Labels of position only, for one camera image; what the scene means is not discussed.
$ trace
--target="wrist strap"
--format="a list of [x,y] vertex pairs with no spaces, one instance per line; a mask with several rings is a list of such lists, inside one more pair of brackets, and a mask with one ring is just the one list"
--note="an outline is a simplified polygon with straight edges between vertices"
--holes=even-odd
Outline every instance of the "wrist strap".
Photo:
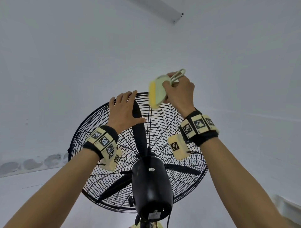
[[196,110],[190,113],[180,125],[180,132],[186,144],[202,145],[207,140],[217,137],[219,130],[211,118]]
[[97,153],[99,159],[109,161],[114,159],[117,151],[118,134],[114,128],[107,125],[96,128],[87,138],[83,148]]

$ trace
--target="fan blade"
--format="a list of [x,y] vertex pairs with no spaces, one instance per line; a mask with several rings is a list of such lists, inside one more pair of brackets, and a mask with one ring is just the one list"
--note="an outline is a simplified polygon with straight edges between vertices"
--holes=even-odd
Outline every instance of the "fan blade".
[[128,173],[123,175],[100,195],[100,197],[97,200],[97,203],[114,195],[115,193],[119,192],[120,190],[122,190],[123,188],[125,188],[131,183],[132,183],[132,174]]
[[187,166],[172,165],[172,164],[164,164],[164,166],[165,166],[166,169],[170,169],[170,170],[181,172],[181,173],[188,173],[188,174],[194,174],[194,175],[200,175],[201,174],[200,171],[198,171],[196,169],[193,169],[193,168],[190,168],[190,167],[187,167]]
[[[134,118],[142,117],[137,101],[134,101],[133,117]],[[132,129],[133,129],[133,136],[135,139],[138,152],[140,153],[141,157],[147,156],[147,139],[146,139],[144,124],[143,123],[136,124],[135,126],[132,127]]]

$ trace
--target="white wall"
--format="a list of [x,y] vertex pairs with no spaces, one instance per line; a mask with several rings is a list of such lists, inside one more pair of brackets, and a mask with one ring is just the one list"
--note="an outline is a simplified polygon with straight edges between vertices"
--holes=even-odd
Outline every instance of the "white wall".
[[[124,0],[1,1],[2,159],[65,151],[111,96],[146,91],[155,76],[185,67],[195,106],[233,154],[269,194],[300,205],[300,11],[298,0],[187,1],[171,26]],[[1,178],[1,224],[39,188],[24,188],[32,179],[43,184],[54,172]],[[81,196],[65,226],[127,227],[134,218]],[[173,209],[170,227],[184,225],[234,226],[209,173]]]

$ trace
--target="forearm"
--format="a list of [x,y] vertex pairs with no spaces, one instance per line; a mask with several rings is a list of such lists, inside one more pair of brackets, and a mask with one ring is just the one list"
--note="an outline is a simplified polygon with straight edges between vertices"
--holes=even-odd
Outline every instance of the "forearm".
[[215,188],[237,227],[287,227],[268,194],[218,138],[200,148]]
[[82,149],[17,211],[4,228],[59,228],[98,160],[95,152]]

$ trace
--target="fan label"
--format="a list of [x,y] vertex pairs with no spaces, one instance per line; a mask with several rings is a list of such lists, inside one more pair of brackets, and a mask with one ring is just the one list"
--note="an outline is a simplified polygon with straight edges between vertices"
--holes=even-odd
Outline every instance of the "fan label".
[[154,212],[148,214],[148,220],[150,219],[160,219],[161,212]]

